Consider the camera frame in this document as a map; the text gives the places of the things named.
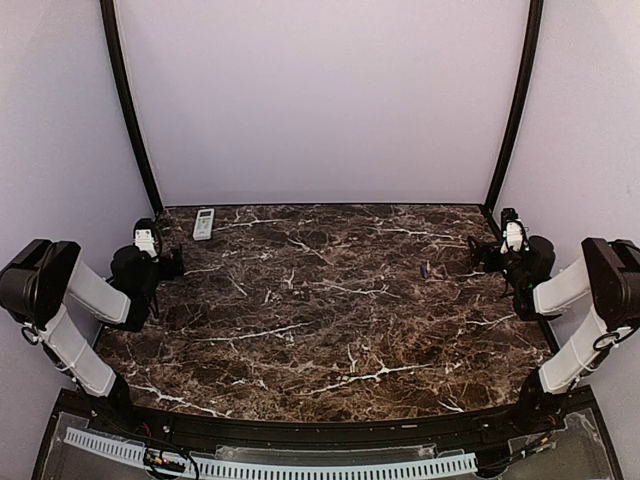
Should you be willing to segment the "white remote control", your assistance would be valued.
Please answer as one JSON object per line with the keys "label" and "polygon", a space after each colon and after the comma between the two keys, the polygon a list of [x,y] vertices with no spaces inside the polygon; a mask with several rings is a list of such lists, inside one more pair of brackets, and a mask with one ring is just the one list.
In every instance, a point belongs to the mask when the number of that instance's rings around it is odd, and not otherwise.
{"label": "white remote control", "polygon": [[195,218],[192,238],[194,241],[210,240],[215,219],[215,209],[200,209]]}

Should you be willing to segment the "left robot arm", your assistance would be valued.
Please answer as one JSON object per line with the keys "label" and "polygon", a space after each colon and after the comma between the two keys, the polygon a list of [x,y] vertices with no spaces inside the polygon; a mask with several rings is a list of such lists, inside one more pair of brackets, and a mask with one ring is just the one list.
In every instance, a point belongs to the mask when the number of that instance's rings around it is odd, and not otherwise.
{"label": "left robot arm", "polygon": [[128,384],[89,345],[65,301],[76,301],[104,324],[139,332],[158,312],[159,283],[185,273],[182,249],[153,256],[128,245],[115,252],[111,272],[109,279],[98,275],[76,242],[36,239],[1,270],[1,307],[21,325],[28,343],[40,345],[88,395],[106,401],[101,417],[107,425],[131,436],[141,427],[141,415],[128,404]]}

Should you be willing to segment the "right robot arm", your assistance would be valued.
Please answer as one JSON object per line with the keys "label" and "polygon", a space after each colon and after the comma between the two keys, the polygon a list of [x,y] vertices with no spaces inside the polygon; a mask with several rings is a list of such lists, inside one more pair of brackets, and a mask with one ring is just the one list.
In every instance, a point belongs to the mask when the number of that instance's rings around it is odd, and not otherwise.
{"label": "right robot arm", "polygon": [[639,330],[639,247],[630,240],[588,237],[581,242],[579,258],[552,275],[555,251],[544,237],[532,236],[515,245],[482,242],[473,236],[467,242],[472,266],[503,275],[523,321],[556,319],[574,302],[591,298],[581,325],[530,375],[521,390],[526,399],[511,410],[511,426],[530,434],[549,416],[544,397],[569,391]]}

